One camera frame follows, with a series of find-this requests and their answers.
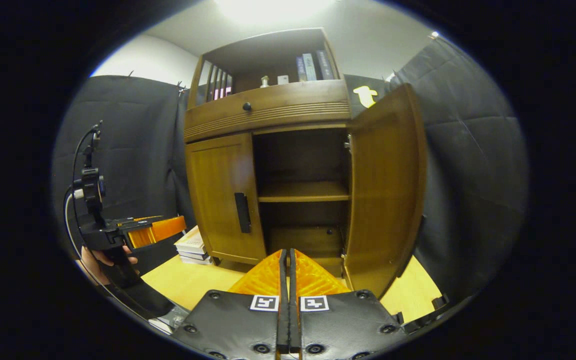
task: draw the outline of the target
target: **small figurine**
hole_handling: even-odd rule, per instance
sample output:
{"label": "small figurine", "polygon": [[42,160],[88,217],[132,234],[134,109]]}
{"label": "small figurine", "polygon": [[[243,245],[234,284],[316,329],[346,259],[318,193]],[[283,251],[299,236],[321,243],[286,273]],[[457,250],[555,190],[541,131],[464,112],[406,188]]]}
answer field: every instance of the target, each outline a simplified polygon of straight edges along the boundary
{"label": "small figurine", "polygon": [[265,75],[261,78],[261,86],[260,88],[267,88],[268,87],[268,76]]}

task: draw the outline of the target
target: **cabinet door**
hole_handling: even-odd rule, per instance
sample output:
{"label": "cabinet door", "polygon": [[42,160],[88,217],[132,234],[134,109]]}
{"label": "cabinet door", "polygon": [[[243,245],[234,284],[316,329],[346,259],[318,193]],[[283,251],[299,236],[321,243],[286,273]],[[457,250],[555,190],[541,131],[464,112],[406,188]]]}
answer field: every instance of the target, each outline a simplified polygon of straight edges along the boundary
{"label": "cabinet door", "polygon": [[[260,262],[266,257],[266,248],[259,220],[251,134],[191,143],[186,145],[185,153],[192,209],[208,253],[235,262]],[[242,193],[246,201],[240,199],[237,205],[237,193]],[[249,230],[243,230],[240,224],[240,217],[246,217],[246,204]]]}
{"label": "cabinet door", "polygon": [[381,297],[412,255],[426,188],[426,135],[404,84],[349,123],[350,229],[343,266],[352,289]]}

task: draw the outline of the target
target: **hinge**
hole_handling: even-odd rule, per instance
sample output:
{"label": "hinge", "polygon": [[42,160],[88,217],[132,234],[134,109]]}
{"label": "hinge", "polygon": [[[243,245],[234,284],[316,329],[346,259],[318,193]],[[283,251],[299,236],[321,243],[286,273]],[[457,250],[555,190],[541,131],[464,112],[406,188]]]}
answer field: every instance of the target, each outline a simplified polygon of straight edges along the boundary
{"label": "hinge", "polygon": [[350,134],[348,134],[348,142],[343,143],[343,147],[348,149],[348,153],[353,153],[352,142],[350,141]]}

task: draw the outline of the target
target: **cable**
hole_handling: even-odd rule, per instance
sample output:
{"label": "cable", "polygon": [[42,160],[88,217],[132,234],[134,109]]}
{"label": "cable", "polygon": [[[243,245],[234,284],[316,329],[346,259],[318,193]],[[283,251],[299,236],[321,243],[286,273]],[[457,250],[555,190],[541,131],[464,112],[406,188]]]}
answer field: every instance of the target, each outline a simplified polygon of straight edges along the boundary
{"label": "cable", "polygon": [[[68,187],[66,194],[68,194],[71,191],[71,187],[72,187],[72,185]],[[73,194],[68,194],[67,197],[64,196],[63,221],[66,224],[66,231],[68,232],[68,237],[70,239],[70,243],[72,244],[72,247],[75,249],[75,252],[77,253],[77,255],[79,257],[81,266],[86,270],[87,273],[89,273],[89,275],[94,279],[94,281],[96,281],[96,283],[99,284],[100,287],[103,287],[103,289],[105,289],[105,291],[108,292],[108,294],[110,294],[110,296],[114,297],[114,299],[119,301],[119,303],[121,305],[123,305],[126,309],[130,310],[132,313],[134,313],[135,315],[137,315],[138,317],[143,319],[143,321],[150,324],[150,321],[148,321],[148,319],[145,319],[143,316],[141,316],[137,312],[135,312],[135,310],[131,309],[130,306],[126,305],[123,301],[119,300],[119,298],[117,298],[117,296],[115,296],[115,294],[113,294],[113,292],[110,291],[110,289],[107,288],[106,285],[103,285],[101,283],[101,281],[97,278],[97,276],[95,276],[95,274],[92,273],[92,271],[90,271],[88,269],[88,267],[86,267],[86,264],[84,264],[84,261],[82,258],[82,253],[80,253],[80,250],[77,248],[77,245],[75,244],[75,240],[73,239],[73,234],[71,233],[71,226],[68,223],[68,204],[71,202],[72,198],[73,198]]]}
{"label": "cable", "polygon": [[[89,136],[90,134],[96,132],[96,130],[99,128],[98,125],[93,125],[93,127],[90,128],[90,130],[88,130],[84,136],[81,137],[79,143],[77,144],[77,148],[75,149],[75,155],[72,159],[72,182],[70,185],[70,189],[71,189],[71,195],[73,197],[73,199],[75,198],[75,188],[73,187],[74,183],[75,183],[75,173],[77,171],[77,155],[79,155],[80,153],[80,148],[82,147],[82,144],[84,142],[84,140],[86,140],[86,137]],[[82,228],[80,226],[80,219],[77,216],[77,202],[73,200],[72,202],[72,209],[75,212],[75,222],[77,223],[77,230],[79,231],[79,234],[81,235],[81,237],[83,238],[84,235],[82,233]]]}

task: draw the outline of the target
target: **human hand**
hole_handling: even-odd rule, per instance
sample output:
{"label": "human hand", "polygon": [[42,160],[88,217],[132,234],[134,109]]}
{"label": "human hand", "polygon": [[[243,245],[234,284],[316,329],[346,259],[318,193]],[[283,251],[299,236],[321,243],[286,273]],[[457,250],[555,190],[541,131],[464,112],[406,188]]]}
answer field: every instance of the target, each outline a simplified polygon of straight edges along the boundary
{"label": "human hand", "polygon": [[[126,246],[126,245],[123,246],[123,251],[126,254],[132,254],[133,253],[130,250],[130,248],[128,248],[128,246]],[[88,276],[88,278],[90,279],[90,281],[92,281],[93,283],[96,283],[96,281],[94,280],[93,276],[90,276],[90,274],[94,275],[102,285],[109,285],[110,280],[108,280],[107,276],[101,270],[101,267],[99,266],[99,263],[96,261],[96,259],[98,259],[103,264],[108,265],[109,267],[114,265],[114,262],[112,262],[110,259],[108,259],[108,257],[106,257],[106,255],[103,253],[103,251],[98,251],[98,250],[92,250],[91,251],[86,246],[81,247],[81,262],[83,263],[85,268],[79,262],[77,264],[80,266],[80,268],[82,269],[84,274],[86,274]],[[128,256],[128,260],[130,261],[130,264],[137,264],[137,262],[138,262],[138,259],[136,257],[133,257],[133,256]]]}

